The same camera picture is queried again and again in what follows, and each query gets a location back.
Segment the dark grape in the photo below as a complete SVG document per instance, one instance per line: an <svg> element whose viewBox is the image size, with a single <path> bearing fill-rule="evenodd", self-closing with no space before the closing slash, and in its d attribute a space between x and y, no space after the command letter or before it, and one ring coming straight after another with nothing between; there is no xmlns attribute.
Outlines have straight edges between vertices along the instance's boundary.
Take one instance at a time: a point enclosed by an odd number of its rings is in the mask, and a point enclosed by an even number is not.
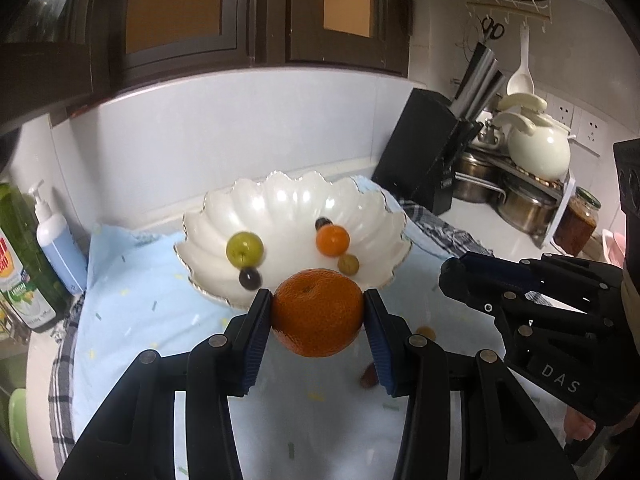
<svg viewBox="0 0 640 480"><path fill-rule="evenodd" d="M332 223L333 222L331 222L331 220L329 220L328 218L321 216L318 220L316 220L316 231L319 231L320 228Z"/></svg>
<svg viewBox="0 0 640 480"><path fill-rule="evenodd" d="M240 269L238 280L246 290L257 290L262 285L262 276L255 267L243 267Z"/></svg>

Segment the scalloped bowl rim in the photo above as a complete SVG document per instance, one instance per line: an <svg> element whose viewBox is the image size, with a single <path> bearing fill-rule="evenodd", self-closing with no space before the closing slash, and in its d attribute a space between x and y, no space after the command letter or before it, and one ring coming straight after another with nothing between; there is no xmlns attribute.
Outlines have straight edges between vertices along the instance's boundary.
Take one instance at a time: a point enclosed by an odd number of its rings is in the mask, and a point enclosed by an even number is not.
<svg viewBox="0 0 640 480"><path fill-rule="evenodd" d="M319 173L319 171L315 171L315 170L313 170L313 171L307 171L307 172L305 172L304 174L302 174L301 176L299 176L299 177L295 177L295 178L290 177L288 174L284 173L283 171L277 171L277 170L276 170L276 171L271 171L271 173L270 173L270 174L268 174L268 175L267 175L267 177L265 177L265 178L263 178L263 179L257 179L257 180L254 180L254 179L252 179L252 178L238 178L238 179L236 179L236 180L235 180L235 182L233 183L233 185L232 185L229 189L226 189L226 190L225 190L225 189L213 189L213 190L207 191L207 192L205 193L205 195L204 195L204 198L203 198L202 208L198 211L198 213L199 213L199 214L204 213L204 211L205 211L205 209L206 209L206 206L207 206L207 196L209 196L210 194L225 194L225 195L230 195L230 194L234 191L234 189L236 188L236 186L238 185L238 183L239 183L240 181L243 181L243 180L251 180L252 182L255 182L255 183L259 183L259 184L261 184L261 183L264 183L264 182L266 182L267 180L269 180L269 179L270 179L272 176L274 176L274 175L283 175L284 177L286 177L286 179L288 179L288 180L290 180L290 181L292 181L292 182L298 182L298 181L302 181L302 179L303 179L303 178L305 178L307 175L310 175L310 174L315 174L315 175L319 176L319 177L320 177L320 178L321 178L325 183L327 183L329 186L333 186L333 185L334 185L334 184L336 184L337 182L340 182L340 181L345 180L345 179L351 180L351 181L354 183L354 186L355 186L355 188L356 188L356 190L358 191L358 193L359 193L359 194L364 195L364 194L372 194L372 193L374 193L374 194L380 194L380 195L382 195L382 199L383 199L383 203L384 203L385 211L386 211L387 213L390 213L390 214L394 214L394 213L397 213L397 212L401 212L401 213L402 213L402 216L403 216L403 224L402 224L402 231L401 231L401 233L400 233L400 239L401 239L402 241L406 242L406 250L404 251L404 255L403 255L403 256L402 256L402 258L398 261L398 263L396 263L396 264L391 268L391 271L390 271L390 272L391 272L391 276L389 277L389 279L388 279L388 280L386 280L386 282L384 282L384 283L382 283L382 284L380 284L380 285L377 285L377 286L375 286L375 287L371 287L371 288L383 288L383 287L385 287L385 286L389 285L389 283L391 283L391 282L394 280L395 276L396 276L396 269L397 269L399 266L401 266L401 265L402 265L402 263L404 263L404 261L407 259L407 257L409 256L409 253L411 252L412 246L413 246L413 244L414 244L414 243L413 243L413 241L411 240L411 238L409 238L409 237L405 234L405 232L404 232L404 231L405 231L405 229L406 229L406 224L407 224L407 222L408 222L408 216L407 216L407 214L404 212L404 210L400 210L400 211L391 211L391 209L389 209L388 202L387 202L387 200L386 200L386 196L385 196L385 194L382 192L382 188L361 190L361 189L358 187L357 182L355 181L355 179L354 179L352 176L345 176L345 177L341 178L340 180L337 180L337 181L334 183L334 182L329 182L327 179L325 179L325 178L324 178L324 176L323 176L321 173ZM206 297L208 300L211 300L211 301L214 301L214 302L218 302L218 303L222 303L222 304L226 304L227 306L229 306L229 307L231 307L231 308L234 308L234 309L236 309L236 310L242 310L242 311L246 312L246 311L248 310L248 308L236 306L236 305L234 305L233 303L231 303L231 301L229 300L229 298L226 298L225 296L218 296L218 295L216 295L216 294L214 294L214 293L212 293L212 292L208 291L207 289L203 288L201 285L199 285L199 284L198 284L198 283L193 279L193 277L194 277L193 269L191 269L191 266L190 266L187 262L185 262L185 261L184 261L184 259L180 256L180 254L179 254L179 252L178 252L178 245L185 244L185 243L187 243L187 241L189 240L189 233L188 233L188 231L187 231L187 226L186 226L185 218L186 218L186 216L187 216L188 214L192 214L192 213L194 213L194 212L195 212L195 211L187 211L187 212L185 212L185 213L182 215L182 230L183 230L183 232L184 232L184 240L181 240L180 242L176 242L176 243L174 244L174 253L175 253L176 257L178 258L178 260L180 261L180 263L181 263L181 264L182 264L182 265L183 265L183 266L184 266L184 267L189 271L189 277L188 277L189 283L191 283L191 286L192 286L195 290L197 290L201 295L203 295L204 297Z"/></svg>

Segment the white ladle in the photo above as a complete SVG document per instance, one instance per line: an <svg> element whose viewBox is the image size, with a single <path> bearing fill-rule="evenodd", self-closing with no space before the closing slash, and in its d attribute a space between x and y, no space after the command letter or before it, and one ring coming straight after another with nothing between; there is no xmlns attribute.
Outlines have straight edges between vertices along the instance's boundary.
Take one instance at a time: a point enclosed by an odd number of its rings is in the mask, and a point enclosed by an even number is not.
<svg viewBox="0 0 640 480"><path fill-rule="evenodd" d="M507 95L533 94L533 79L529 72L529 27L520 26L520 66L507 81Z"/></svg>

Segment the checkered towel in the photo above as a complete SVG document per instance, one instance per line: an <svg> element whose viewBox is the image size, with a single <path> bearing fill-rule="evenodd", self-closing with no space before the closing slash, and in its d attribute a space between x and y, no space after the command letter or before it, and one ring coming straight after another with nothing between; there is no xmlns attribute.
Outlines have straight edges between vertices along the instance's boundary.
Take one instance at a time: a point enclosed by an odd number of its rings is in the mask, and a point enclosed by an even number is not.
<svg viewBox="0 0 640 480"><path fill-rule="evenodd" d="M469 251L493 255L491 251L476 242L469 233L447 224L423 206L402 198L399 198L398 202L420 230L452 256L462 256ZM527 297L536 303L549 304L536 292L530 292ZM75 444L71 423L71 402L74 352L81 310L82 300L76 303L68 316L66 335L51 371L49 419L58 469L62 468Z"/></svg>
<svg viewBox="0 0 640 480"><path fill-rule="evenodd" d="M58 355L53 361L49 382L49 426L58 471L75 444L71 426L71 400L76 334L83 303L84 294L76 301L68 316L56 326L53 335L61 341Z"/></svg>

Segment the cooking pot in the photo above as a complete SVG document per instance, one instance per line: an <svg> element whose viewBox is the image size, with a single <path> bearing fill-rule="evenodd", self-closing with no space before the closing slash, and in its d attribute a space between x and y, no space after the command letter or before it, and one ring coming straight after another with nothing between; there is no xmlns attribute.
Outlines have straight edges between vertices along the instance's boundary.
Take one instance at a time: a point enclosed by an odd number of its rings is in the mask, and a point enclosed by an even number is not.
<svg viewBox="0 0 640 480"><path fill-rule="evenodd" d="M544 234L558 208L556 200L514 176L504 179L504 187L506 199L498 202L498 214L518 231Z"/></svg>
<svg viewBox="0 0 640 480"><path fill-rule="evenodd" d="M570 129L550 115L522 105L521 113L502 112L493 125L511 125L507 147L518 166L544 180L561 178L569 168Z"/></svg>
<svg viewBox="0 0 640 480"><path fill-rule="evenodd" d="M456 163L453 196L465 202L492 202L499 192L500 169L472 153L465 152Z"/></svg>

